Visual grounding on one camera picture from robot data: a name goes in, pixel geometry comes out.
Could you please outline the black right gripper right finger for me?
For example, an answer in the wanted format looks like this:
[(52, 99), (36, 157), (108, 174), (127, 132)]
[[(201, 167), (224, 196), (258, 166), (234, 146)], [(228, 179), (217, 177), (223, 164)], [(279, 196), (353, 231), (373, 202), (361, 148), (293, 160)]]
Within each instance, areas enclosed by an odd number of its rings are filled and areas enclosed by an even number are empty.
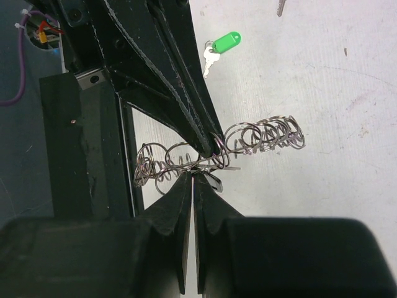
[(395, 297), (385, 257), (362, 222), (246, 217), (205, 176), (193, 182), (197, 289), (203, 297)]

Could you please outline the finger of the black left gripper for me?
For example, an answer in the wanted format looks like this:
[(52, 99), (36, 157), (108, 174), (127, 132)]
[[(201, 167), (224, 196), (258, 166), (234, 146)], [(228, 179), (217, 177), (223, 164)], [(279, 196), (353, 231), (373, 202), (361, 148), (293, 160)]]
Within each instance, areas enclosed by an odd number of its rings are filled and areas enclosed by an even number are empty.
[[(169, 80), (176, 75), (159, 37), (148, 1), (86, 3), (102, 64), (117, 96), (183, 137), (186, 128)], [(209, 157), (214, 149), (195, 149)]]
[(215, 138), (223, 138), (218, 116), (205, 85), (188, 1), (148, 1), (159, 37), (176, 70), (169, 80), (177, 91), (177, 104), (186, 128), (182, 138), (195, 149), (216, 149)]

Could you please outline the metal key ring disc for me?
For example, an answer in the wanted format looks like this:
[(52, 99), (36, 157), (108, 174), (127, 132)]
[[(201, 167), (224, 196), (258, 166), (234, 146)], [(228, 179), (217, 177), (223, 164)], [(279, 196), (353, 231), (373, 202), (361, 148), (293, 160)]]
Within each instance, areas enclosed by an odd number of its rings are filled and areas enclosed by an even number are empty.
[(233, 158), (254, 155), (281, 148), (301, 150), (305, 147), (305, 135), (293, 116), (276, 115), (254, 123), (238, 122), (225, 132), (225, 139), (215, 138), (217, 148), (209, 157), (194, 153), (187, 142), (170, 147), (151, 142), (142, 144), (136, 158), (133, 182), (143, 187), (153, 181), (160, 194), (165, 192), (159, 184), (177, 179), (194, 166), (224, 168), (231, 166)]

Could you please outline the black tag with white label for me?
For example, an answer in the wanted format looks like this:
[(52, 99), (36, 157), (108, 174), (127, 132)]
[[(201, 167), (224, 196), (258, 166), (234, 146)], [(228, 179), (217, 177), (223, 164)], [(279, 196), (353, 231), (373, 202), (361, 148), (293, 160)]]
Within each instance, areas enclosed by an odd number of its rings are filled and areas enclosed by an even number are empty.
[[(211, 166), (194, 166), (192, 169), (189, 170), (192, 177), (195, 181), (195, 176), (198, 174), (202, 174), (205, 178), (207, 184), (215, 191), (215, 192), (223, 192), (223, 183), (220, 178), (213, 174), (216, 170), (222, 171), (238, 171), (241, 170), (240, 167), (236, 166), (227, 166), (224, 168), (219, 167), (211, 167)], [(194, 182), (194, 192), (196, 192), (196, 182)]]

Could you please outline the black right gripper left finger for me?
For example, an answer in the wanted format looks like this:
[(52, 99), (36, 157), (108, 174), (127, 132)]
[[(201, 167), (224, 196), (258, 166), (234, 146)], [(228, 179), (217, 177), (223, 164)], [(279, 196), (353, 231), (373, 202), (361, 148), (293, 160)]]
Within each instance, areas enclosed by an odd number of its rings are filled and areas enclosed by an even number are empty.
[(1, 296), (180, 297), (190, 208), (186, 172), (130, 220), (13, 220), (1, 230)]

